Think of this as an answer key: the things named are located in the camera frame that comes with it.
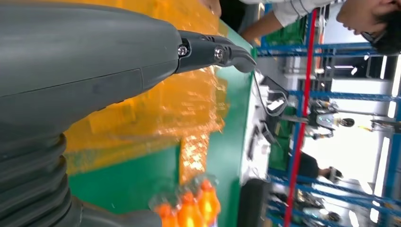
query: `orange bottle cap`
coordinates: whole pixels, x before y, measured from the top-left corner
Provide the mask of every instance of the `orange bottle cap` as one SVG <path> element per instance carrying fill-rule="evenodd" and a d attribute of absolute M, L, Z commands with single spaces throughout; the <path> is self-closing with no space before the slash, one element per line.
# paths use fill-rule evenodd
<path fill-rule="evenodd" d="M 158 213 L 162 217 L 166 217 L 171 214 L 172 208 L 168 203 L 160 204 L 155 208 L 156 213 Z"/>
<path fill-rule="evenodd" d="M 193 202 L 193 193 L 192 192 L 186 192 L 182 195 L 182 200 L 185 203 Z"/>
<path fill-rule="evenodd" d="M 200 187 L 202 190 L 210 190 L 213 188 L 213 185 L 209 180 L 204 180 Z"/>

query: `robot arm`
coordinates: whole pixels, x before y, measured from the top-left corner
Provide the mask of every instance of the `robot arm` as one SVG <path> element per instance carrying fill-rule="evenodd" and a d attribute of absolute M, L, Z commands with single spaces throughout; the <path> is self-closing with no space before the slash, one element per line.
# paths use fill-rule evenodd
<path fill-rule="evenodd" d="M 0 0 L 0 31 L 1 227 L 161 227 L 150 211 L 117 216 L 72 197 L 62 133 L 174 73 L 255 67 L 227 39 L 109 7 Z"/>
<path fill-rule="evenodd" d="M 178 31 L 123 9 L 0 3 L 0 15 L 1 150 L 59 135 L 174 73 L 255 67 L 247 51 L 223 37 Z"/>

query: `blue metal rack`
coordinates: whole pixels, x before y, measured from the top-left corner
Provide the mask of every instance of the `blue metal rack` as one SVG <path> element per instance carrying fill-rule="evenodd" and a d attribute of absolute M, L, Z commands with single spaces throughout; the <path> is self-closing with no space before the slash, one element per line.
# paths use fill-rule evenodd
<path fill-rule="evenodd" d="M 297 109 L 297 116 L 302 116 L 302 99 L 303 99 L 303 91 L 289 91 L 290 95 L 293 95 L 298 98 L 298 109 Z M 389 95 L 376 95 L 376 94 L 353 94 L 353 93 L 337 93 L 337 92 L 319 92 L 319 91 L 311 91 L 310 92 L 310 98 L 337 98 L 337 99 L 354 99 L 354 100 L 368 100 L 368 101 L 382 101 L 382 102 L 397 102 L 401 103 L 401 96 L 393 97 Z M 401 121 L 401 112 L 398 112 L 397 121 Z M 294 141 L 297 141 L 298 139 L 298 134 L 299 134 L 299 128 L 300 124 L 296 123 L 296 129 L 294 131 Z M 341 190 L 343 192 L 348 192 L 350 194 L 353 194 L 353 196 L 338 196 L 332 193 L 327 193 L 327 192 L 322 192 L 316 189 L 313 189 L 311 187 L 303 186 L 303 185 L 297 185 L 296 188 L 304 191 L 304 192 L 309 192 L 309 193 L 314 193 L 330 198 L 334 198 L 336 200 L 344 201 L 350 204 L 358 205 L 364 208 L 370 208 L 370 209 L 375 209 L 381 213 L 381 222 L 379 223 L 380 226 L 388 226 L 389 224 L 389 217 L 390 216 L 397 216 L 401 217 L 401 211 L 399 210 L 392 210 L 389 208 L 386 208 L 385 206 L 376 206 L 373 204 L 373 202 L 377 202 L 381 205 L 384 204 L 392 204 L 392 205 L 397 205 L 401 206 L 401 201 L 400 200 L 394 200 L 392 199 L 394 190 L 397 189 L 397 185 L 395 185 L 395 180 L 397 177 L 397 174 L 399 172 L 398 170 L 398 162 L 400 158 L 400 142 L 401 142 L 401 135 L 394 135 L 394 138 L 392 140 L 392 146 L 391 146 L 391 151 L 390 151 L 390 158 L 389 158 L 389 164 L 388 164 L 388 171 L 387 171 L 387 177 L 385 181 L 385 187 L 384 187 L 384 196 L 379 197 L 371 194 L 366 194 L 364 192 L 352 190 L 349 188 L 329 184 L 329 183 L 323 183 L 320 181 L 317 181 L 315 179 L 310 179 L 302 176 L 298 176 L 297 179 L 299 181 L 305 182 L 305 183 L 310 183 L 310 184 L 319 184 L 323 185 L 329 188 Z M 289 164 L 289 170 L 288 173 L 291 173 L 292 171 L 292 166 L 293 166 L 293 157 L 290 159 L 290 164 Z M 274 170 L 274 169 L 269 169 L 268 174 L 271 176 L 272 182 L 274 183 L 279 183 L 284 186 L 289 186 L 289 181 L 288 179 L 290 178 L 289 174 L 284 172 L 284 171 L 279 171 L 279 170 Z M 298 215 L 300 216 L 299 211 L 293 211 L 293 215 Z M 282 220 L 272 216 L 271 214 L 267 215 L 268 218 L 270 218 L 274 223 L 276 224 L 281 224 L 282 225 Z M 304 218 L 312 218 L 316 219 L 316 217 L 308 217 L 307 215 L 303 214 Z M 332 223 L 330 226 L 338 226 L 341 227 L 341 225 Z"/>
<path fill-rule="evenodd" d="M 265 5 L 265 12 L 271 9 L 270 4 Z M 309 31 L 311 24 L 311 16 L 308 16 L 308 23 L 306 25 Z M 310 32 L 306 33 L 305 43 L 309 41 Z M 307 45 L 269 45 L 266 37 L 262 37 L 261 46 L 257 48 L 259 57 L 291 57 L 291 56 L 306 56 Z M 332 56 L 380 56 L 375 50 L 372 49 L 368 42 L 365 43 L 349 43 L 349 44 L 316 44 L 314 46 L 314 56 L 332 57 Z"/>
<path fill-rule="evenodd" d="M 270 5 L 267 4 L 265 6 L 265 11 L 267 12 L 270 8 Z M 305 45 L 275 45 L 271 46 L 267 43 L 266 38 L 262 38 L 261 46 L 257 48 L 258 56 L 259 57 L 306 57 L 307 56 L 307 48 L 306 44 L 310 41 L 310 34 L 311 34 L 311 16 L 308 16 L 308 23 L 307 23 L 307 33 L 305 36 Z M 342 57 L 342 56 L 381 56 L 376 51 L 374 51 L 368 42 L 366 43 L 353 43 L 353 44 L 315 44 L 313 46 L 313 56 L 314 57 Z M 303 107 L 303 91 L 290 91 L 290 95 L 296 96 L 298 98 L 298 107 L 297 107 L 297 116 L 302 116 L 302 107 Z M 319 98 L 319 99 L 326 99 L 326 98 L 336 98 L 336 99 L 354 99 L 354 100 L 369 100 L 369 101 L 382 101 L 382 102 L 397 102 L 401 103 L 401 96 L 393 97 L 388 95 L 375 95 L 375 94 L 351 94 L 351 93 L 333 93 L 333 92 L 318 92 L 318 91 L 311 91 L 310 92 L 311 98 Z M 401 111 L 397 112 L 396 121 L 401 121 Z M 300 124 L 296 123 L 295 131 L 294 131 L 294 147 L 293 151 L 296 150 L 296 143 L 299 142 L 299 131 L 300 131 Z M 311 192 L 316 194 L 321 194 L 324 196 L 328 196 L 331 198 L 336 198 L 341 201 L 345 201 L 351 204 L 356 204 L 359 206 L 363 206 L 365 208 L 373 208 L 381 213 L 381 222 L 380 226 L 387 227 L 389 226 L 389 217 L 390 216 L 398 216 L 401 217 L 401 211 L 388 209 L 384 206 L 375 206 L 373 202 L 377 202 L 381 205 L 384 204 L 393 204 L 397 206 L 401 206 L 401 201 L 392 199 L 394 193 L 397 190 L 397 183 L 396 179 L 399 177 L 399 169 L 398 165 L 400 162 L 400 150 L 401 150 L 401 135 L 396 134 L 393 136 L 392 144 L 390 147 L 389 152 L 389 161 L 388 161 L 388 168 L 386 171 L 386 178 L 385 178 L 385 187 L 384 187 L 384 196 L 378 197 L 374 195 L 369 195 L 363 192 L 351 190 L 344 187 L 335 186 L 333 184 L 324 184 L 318 182 L 314 179 L 305 179 L 301 176 L 297 178 L 302 180 L 303 182 L 307 182 L 309 180 L 310 183 L 324 185 L 326 187 L 335 188 L 337 190 L 341 190 L 344 192 L 348 192 L 353 194 L 353 196 L 337 196 L 335 194 L 320 192 L 310 187 L 305 187 L 302 185 L 297 185 L 296 188 L 301 189 L 305 192 Z M 283 185 L 288 186 L 288 182 L 290 179 L 290 173 L 292 172 L 294 165 L 294 155 L 291 156 L 289 161 L 289 169 L 288 172 L 280 172 L 275 170 L 268 170 L 268 173 L 273 176 L 278 177 L 275 181 L 276 183 L 280 183 Z M 279 212 L 284 213 L 284 207 L 275 207 L 278 208 Z M 311 218 L 316 219 L 316 217 L 307 216 L 300 211 L 293 210 L 293 215 L 297 215 L 303 218 Z M 267 213 L 267 217 L 271 219 L 274 223 L 284 226 L 283 220 L 277 218 L 276 216 L 272 215 L 271 213 Z M 322 223 L 326 224 L 325 220 L 319 220 Z M 297 227 L 298 225 L 290 224 L 291 227 Z M 330 226 L 334 227 L 341 227 L 341 225 L 330 223 Z"/>

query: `metal frame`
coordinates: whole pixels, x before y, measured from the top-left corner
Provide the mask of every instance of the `metal frame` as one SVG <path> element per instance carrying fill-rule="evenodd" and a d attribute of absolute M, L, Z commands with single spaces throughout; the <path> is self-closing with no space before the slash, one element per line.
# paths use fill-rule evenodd
<path fill-rule="evenodd" d="M 308 26 L 307 29 L 308 32 L 306 33 L 305 37 L 305 43 L 306 45 L 277 45 L 277 46 L 269 46 L 266 43 L 265 38 L 262 38 L 262 46 L 259 47 L 258 50 L 258 56 L 259 57 L 294 57 L 294 56 L 299 56 L 299 57 L 308 57 L 308 65 L 307 65 L 307 71 L 309 68 L 311 68 L 311 58 L 315 56 L 365 56 L 365 55 L 370 55 L 370 56 L 380 56 L 372 50 L 370 47 L 369 43 L 355 43 L 355 44 L 314 44 L 313 39 L 314 36 L 311 36 L 311 34 L 314 34 L 314 20 L 316 18 L 316 14 L 314 11 L 313 16 L 308 17 Z M 335 50 L 330 53 L 325 53 L 322 50 Z M 401 103 L 401 96 L 393 97 L 393 96 L 387 96 L 387 95 L 376 95 L 376 94 L 351 94 L 351 93 L 333 93 L 333 92 L 319 92 L 319 91 L 312 91 L 310 92 L 310 73 L 306 73 L 306 85 L 309 83 L 307 87 L 305 87 L 305 91 L 290 91 L 291 95 L 294 95 L 298 98 L 298 108 L 297 108 L 297 116 L 302 117 L 305 113 L 305 109 L 307 108 L 307 101 L 309 100 L 309 97 L 311 98 L 337 98 L 337 99 L 354 99 L 354 100 L 370 100 L 370 101 L 383 101 L 383 102 L 397 102 Z M 396 116 L 397 121 L 401 121 L 401 112 L 397 112 Z M 305 125 L 296 123 L 295 127 L 295 132 L 294 132 L 294 147 L 293 147 L 293 153 L 291 156 L 291 159 L 289 161 L 289 172 L 288 175 L 286 176 L 285 173 L 282 173 L 280 175 L 281 180 L 278 181 L 277 183 L 281 183 L 284 185 L 287 185 L 290 187 L 290 191 L 294 190 L 295 188 L 303 189 L 307 192 L 313 192 L 313 193 L 322 193 L 320 191 L 310 189 L 307 187 L 302 187 L 300 185 L 292 185 L 292 183 L 296 180 L 296 178 L 301 179 L 302 177 L 298 176 L 297 177 L 297 169 L 293 169 L 294 167 L 294 160 L 297 152 L 299 152 L 300 149 L 300 141 L 302 141 L 304 132 Z M 336 195 L 333 194 L 325 194 L 326 196 L 329 195 L 330 197 L 336 198 L 336 199 L 345 199 L 346 202 L 364 206 L 364 207 L 371 207 L 375 208 L 376 210 L 379 210 L 381 212 L 382 220 L 381 226 L 388 226 L 388 221 L 389 221 L 389 216 L 390 215 L 396 215 L 401 217 L 401 211 L 396 211 L 396 210 L 391 210 L 388 208 L 384 207 L 377 207 L 372 204 L 373 201 L 376 201 L 378 203 L 384 204 L 384 203 L 389 203 L 389 204 L 395 204 L 395 205 L 401 205 L 401 201 L 393 200 L 391 199 L 394 194 L 394 188 L 396 187 L 395 185 L 395 180 L 397 177 L 398 173 L 398 162 L 400 159 L 400 149 L 401 149 L 401 135 L 394 135 L 392 139 L 392 144 L 390 148 L 390 153 L 389 153 L 389 162 L 388 162 L 388 168 L 386 171 L 386 178 L 385 178 L 385 188 L 384 188 L 384 197 L 377 197 L 373 195 L 367 195 L 367 194 L 360 194 L 360 192 L 351 192 L 353 194 L 356 194 L 356 197 L 341 197 L 339 198 Z M 326 185 L 328 187 L 335 187 L 332 184 Z M 295 214 L 296 211 L 292 210 L 292 194 L 289 194 L 288 197 L 288 207 L 286 209 L 286 217 L 285 220 L 282 221 L 279 218 L 275 218 L 269 214 L 267 214 L 267 217 L 270 218 L 274 223 L 276 224 L 281 224 L 284 227 L 296 227 L 297 225 L 291 224 L 290 223 L 290 216 L 292 214 Z"/>

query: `orange plastic film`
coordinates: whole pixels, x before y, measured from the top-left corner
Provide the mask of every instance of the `orange plastic film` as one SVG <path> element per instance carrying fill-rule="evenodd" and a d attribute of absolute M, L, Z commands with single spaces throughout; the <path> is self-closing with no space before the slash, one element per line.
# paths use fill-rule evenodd
<path fill-rule="evenodd" d="M 104 110 L 92 113 L 89 117 L 75 123 L 66 132 L 69 140 L 67 145 L 67 152 L 79 152 L 86 149 L 109 149 L 118 147 L 120 145 L 128 145 L 135 141 L 141 140 L 146 137 L 153 137 L 157 132 L 159 136 L 172 136 L 172 137 L 185 137 L 189 133 L 199 133 L 203 127 L 203 131 L 220 131 L 224 126 L 223 118 L 227 115 L 228 104 L 226 103 L 227 96 L 227 81 L 218 79 L 215 87 L 216 94 L 216 119 L 215 122 L 206 122 L 204 124 L 192 124 L 187 122 L 187 127 L 183 127 L 185 122 L 180 120 L 181 116 L 173 116 L 170 118 L 171 124 L 162 128 L 162 124 L 157 123 L 160 118 L 161 121 L 166 122 L 167 116 L 163 116 L 160 110 L 143 110 L 148 108 L 146 102 L 140 102 L 140 99 L 134 98 L 126 100 L 123 103 L 111 105 Z M 151 117 L 146 116 L 149 113 L 156 113 Z M 125 121 L 129 117 L 122 117 L 125 114 L 130 114 L 133 121 Z"/>
<path fill-rule="evenodd" d="M 204 34 L 216 35 L 221 27 L 219 19 L 198 0 L 62 1 L 119 7 L 168 21 L 177 29 Z M 146 94 L 130 99 L 129 105 L 127 100 L 118 107 L 94 113 L 86 120 L 89 121 L 91 133 L 113 130 L 122 133 L 121 136 L 177 136 L 220 130 L 215 87 L 213 67 L 174 75 Z M 130 126 L 116 129 L 127 124 Z"/>
<path fill-rule="evenodd" d="M 141 138 L 136 141 L 131 140 L 126 145 L 113 146 L 110 149 L 86 149 L 80 152 L 67 152 L 65 153 L 68 164 L 67 172 L 74 175 L 112 166 L 176 145 L 178 141 L 178 138 L 168 137 Z"/>
<path fill-rule="evenodd" d="M 179 159 L 179 182 L 185 184 L 206 171 L 209 134 L 184 137 L 181 140 Z"/>

